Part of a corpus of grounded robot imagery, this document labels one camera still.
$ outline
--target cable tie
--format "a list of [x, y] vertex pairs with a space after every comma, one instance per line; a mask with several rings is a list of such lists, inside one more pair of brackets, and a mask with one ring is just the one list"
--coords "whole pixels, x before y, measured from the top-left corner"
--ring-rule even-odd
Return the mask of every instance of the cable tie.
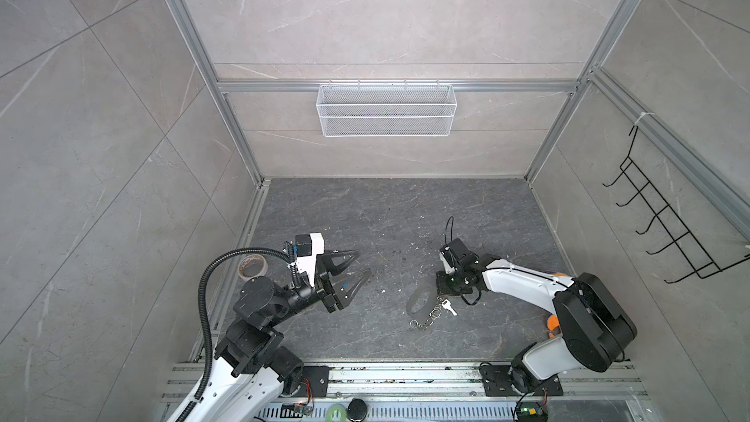
[[633, 123], [633, 126], [637, 126], [638, 123], [641, 122], [641, 119], [643, 118], [643, 116], [646, 116], [647, 114], [650, 114], [651, 116], [656, 116], [656, 113], [648, 113], [646, 111], [641, 111], [641, 115], [638, 116], [638, 118], [635, 120], [635, 122]]

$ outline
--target black round object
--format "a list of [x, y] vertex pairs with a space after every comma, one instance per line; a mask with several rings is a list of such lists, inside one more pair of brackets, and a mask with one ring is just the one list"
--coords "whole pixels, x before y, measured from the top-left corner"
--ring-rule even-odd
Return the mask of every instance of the black round object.
[[346, 408], [346, 417], [351, 422], [362, 422], [368, 415], [368, 404], [360, 398], [354, 398]]

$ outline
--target handcuff chain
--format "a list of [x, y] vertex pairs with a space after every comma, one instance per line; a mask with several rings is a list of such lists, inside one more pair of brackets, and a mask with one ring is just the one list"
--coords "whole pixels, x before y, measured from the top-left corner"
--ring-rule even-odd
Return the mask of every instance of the handcuff chain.
[[421, 329], [422, 331], [426, 331], [429, 326], [432, 326], [432, 323], [435, 322], [437, 318], [440, 317], [440, 315], [443, 313], [443, 300], [444, 298], [441, 296], [437, 297], [437, 303], [435, 304], [435, 307], [430, 311], [430, 315], [427, 316], [427, 320], [424, 324], [419, 324], [417, 320], [413, 319], [409, 322], [409, 327], [412, 329]]

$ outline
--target wire mesh basket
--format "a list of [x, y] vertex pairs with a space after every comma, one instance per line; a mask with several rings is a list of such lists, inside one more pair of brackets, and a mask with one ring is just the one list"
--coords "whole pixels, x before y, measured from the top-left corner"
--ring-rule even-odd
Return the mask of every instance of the wire mesh basket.
[[326, 137], [447, 136], [456, 113], [450, 84], [324, 84], [316, 102]]

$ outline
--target black cable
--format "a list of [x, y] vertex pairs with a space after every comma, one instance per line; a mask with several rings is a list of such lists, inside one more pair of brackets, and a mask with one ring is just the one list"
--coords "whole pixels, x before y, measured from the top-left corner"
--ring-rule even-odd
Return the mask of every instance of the black cable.
[[518, 409], [520, 408], [520, 402], [523, 401], [523, 399], [527, 396], [529, 396], [532, 393], [535, 393], [539, 388], [544, 386], [544, 384], [551, 380], [555, 375], [550, 376], [547, 379], [541, 380], [537, 386], [535, 386], [533, 389], [528, 390], [526, 393], [523, 394], [523, 396], [520, 397], [520, 399], [516, 402], [516, 407], [513, 409], [513, 420], [518, 420]]
[[482, 298], [482, 291], [479, 290], [479, 287], [477, 287], [476, 291], [479, 292], [479, 295], [477, 295], [476, 299], [472, 303], [469, 303], [469, 301], [466, 299], [466, 296], [464, 294], [461, 294], [461, 299], [464, 301], [465, 304], [469, 306], [474, 306], [477, 303], [479, 303], [479, 299]]
[[297, 252], [290, 241], [284, 244], [284, 248], [286, 248], [286, 254], [289, 256], [289, 272], [292, 273], [292, 285], [296, 290], [302, 286], [302, 280], [299, 278], [299, 269], [297, 268]]
[[445, 222], [445, 231], [443, 232], [443, 239], [445, 240], [444, 244], [448, 244], [448, 223], [451, 224], [451, 241], [453, 241], [453, 215], [448, 217], [448, 221]]
[[[493, 365], [492, 363], [490, 363], [490, 362], [479, 362], [479, 373], [480, 373], [480, 374], [482, 373], [482, 366], [483, 366], [483, 365], [489, 365], [490, 367], [494, 367], [494, 365]], [[484, 376], [484, 379], [485, 379], [485, 380], [488, 380], [488, 381], [491, 381], [491, 382], [493, 382], [493, 383], [495, 383], [495, 384], [497, 384], [497, 381], [495, 381], [495, 379], [494, 379], [494, 378], [490, 378], [490, 376], [489, 376], [489, 375], [485, 375], [485, 376]]]
[[211, 353], [213, 352], [213, 342], [211, 342], [211, 324], [209, 323], [209, 314], [205, 309], [205, 289], [209, 285], [209, 278], [211, 277], [211, 273], [214, 272], [214, 270], [219, 267], [219, 265], [226, 261], [229, 258], [233, 258], [235, 256], [243, 256], [247, 254], [265, 254], [269, 256], [275, 256], [279, 259], [282, 259], [286, 261], [287, 264], [290, 263], [289, 256], [282, 253], [281, 251], [277, 251], [275, 249], [270, 248], [239, 248], [239, 249], [233, 249], [232, 251], [225, 252], [223, 255], [219, 256], [218, 258], [214, 259], [209, 267], [206, 267], [203, 271], [203, 275], [200, 278], [200, 282], [198, 283], [198, 316], [200, 317], [200, 327], [201, 331], [203, 333], [203, 348], [205, 350], [205, 366], [203, 367], [203, 376], [200, 378], [200, 384], [198, 385], [198, 389], [195, 391], [195, 394], [193, 396], [193, 400], [190, 401], [185, 409], [182, 410], [182, 414], [180, 414], [179, 417], [177, 417], [176, 422], [184, 422], [186, 418], [190, 415], [193, 408], [196, 406], [197, 401], [200, 401], [201, 397], [203, 396], [203, 391], [205, 391], [205, 388], [209, 385], [209, 380], [211, 379], [211, 365], [214, 362], [213, 356]]

